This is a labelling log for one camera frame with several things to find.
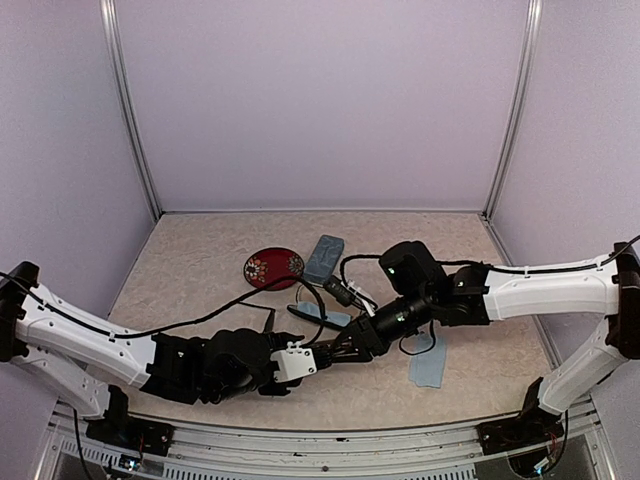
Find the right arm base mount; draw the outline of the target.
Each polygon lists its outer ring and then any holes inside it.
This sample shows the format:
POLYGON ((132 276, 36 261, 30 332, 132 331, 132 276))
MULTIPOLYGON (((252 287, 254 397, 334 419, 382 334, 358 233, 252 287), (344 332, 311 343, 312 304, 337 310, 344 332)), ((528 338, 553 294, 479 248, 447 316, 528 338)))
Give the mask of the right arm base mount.
POLYGON ((476 427, 484 455, 536 445, 565 434, 562 415, 548 413, 540 407, 538 394, 542 381, 539 377, 529 386, 516 416, 482 422, 476 427))

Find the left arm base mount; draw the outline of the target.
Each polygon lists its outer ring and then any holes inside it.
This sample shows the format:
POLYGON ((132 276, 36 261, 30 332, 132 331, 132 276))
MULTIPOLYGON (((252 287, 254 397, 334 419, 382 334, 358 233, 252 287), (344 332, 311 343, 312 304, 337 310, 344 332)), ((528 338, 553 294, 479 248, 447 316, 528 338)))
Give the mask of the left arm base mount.
POLYGON ((142 454, 166 457, 175 428, 168 424, 131 416, 127 395, 117 386, 108 386, 108 405, 98 420, 88 420, 89 439, 135 450, 142 454))

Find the light blue cleaning cloth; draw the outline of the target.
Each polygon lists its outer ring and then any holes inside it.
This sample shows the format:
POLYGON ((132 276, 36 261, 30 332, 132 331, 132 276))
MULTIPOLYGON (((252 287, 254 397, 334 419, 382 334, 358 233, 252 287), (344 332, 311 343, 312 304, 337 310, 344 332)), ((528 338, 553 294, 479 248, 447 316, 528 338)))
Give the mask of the light blue cleaning cloth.
MULTIPOLYGON (((319 323, 322 320, 321 311, 317 304, 301 301, 296 305, 295 310, 305 320, 315 323, 319 323)), ((340 330, 351 322, 352 317, 347 313, 326 310, 324 320, 328 328, 340 330)))

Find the black glasses case beige lining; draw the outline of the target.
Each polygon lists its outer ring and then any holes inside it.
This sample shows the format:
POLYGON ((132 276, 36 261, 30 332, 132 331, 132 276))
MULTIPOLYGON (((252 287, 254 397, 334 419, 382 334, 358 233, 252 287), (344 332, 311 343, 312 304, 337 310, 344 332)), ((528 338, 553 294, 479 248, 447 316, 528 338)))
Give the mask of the black glasses case beige lining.
MULTIPOLYGON (((296 290, 294 303, 288 304, 286 310, 299 319, 320 325, 321 317, 319 306, 311 301, 302 300, 300 298, 300 291, 301 287, 296 290)), ((330 330, 340 331, 345 328, 351 320, 352 316, 348 313, 327 311, 324 325, 330 330)))

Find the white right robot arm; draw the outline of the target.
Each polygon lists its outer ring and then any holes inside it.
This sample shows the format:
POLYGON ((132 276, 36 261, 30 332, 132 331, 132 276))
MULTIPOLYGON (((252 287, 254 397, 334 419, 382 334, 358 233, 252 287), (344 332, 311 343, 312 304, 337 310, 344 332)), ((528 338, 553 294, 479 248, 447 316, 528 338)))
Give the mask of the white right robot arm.
POLYGON ((456 261, 445 272, 420 241, 404 241, 378 256, 397 293, 373 314, 352 320, 336 349, 368 362, 392 342, 438 321, 444 326, 485 326, 531 315, 592 313, 602 319, 588 339, 551 374, 535 381, 511 426, 523 444, 535 442, 559 417, 619 366, 639 357, 639 256, 631 242, 610 254, 541 267, 456 261))

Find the brown tinted sunglasses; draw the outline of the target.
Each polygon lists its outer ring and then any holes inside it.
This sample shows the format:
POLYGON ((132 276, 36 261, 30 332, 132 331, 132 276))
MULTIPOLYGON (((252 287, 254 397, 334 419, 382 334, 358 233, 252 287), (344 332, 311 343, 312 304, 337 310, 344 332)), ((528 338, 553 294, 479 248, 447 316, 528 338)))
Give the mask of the brown tinted sunglasses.
POLYGON ((314 354, 323 364, 333 365, 341 363, 369 363, 372 354, 354 343, 352 339, 336 342, 326 340, 314 346, 314 354))

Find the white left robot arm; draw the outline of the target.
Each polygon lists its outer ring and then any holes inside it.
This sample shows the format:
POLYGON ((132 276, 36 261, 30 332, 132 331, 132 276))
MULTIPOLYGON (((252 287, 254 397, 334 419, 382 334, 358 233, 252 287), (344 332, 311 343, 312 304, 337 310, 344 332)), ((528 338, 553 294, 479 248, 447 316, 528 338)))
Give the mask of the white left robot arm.
POLYGON ((1 276, 1 359, 39 376, 121 445, 139 436, 139 421, 122 389, 91 377, 86 366, 148 395, 194 405, 255 390, 286 395, 322 365, 311 343, 274 331, 270 322, 211 338, 175 336, 173 325, 128 330, 62 300, 38 276, 30 262, 1 276))

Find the blue-grey hard glasses case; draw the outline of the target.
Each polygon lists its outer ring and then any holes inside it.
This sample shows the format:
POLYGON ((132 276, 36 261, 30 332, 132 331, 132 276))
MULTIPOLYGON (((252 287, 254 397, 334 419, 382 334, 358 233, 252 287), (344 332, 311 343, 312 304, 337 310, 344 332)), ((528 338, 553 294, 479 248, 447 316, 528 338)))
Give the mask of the blue-grey hard glasses case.
POLYGON ((322 235, 305 264, 303 278, 314 285, 323 285, 333 275, 344 247, 342 238, 322 235))

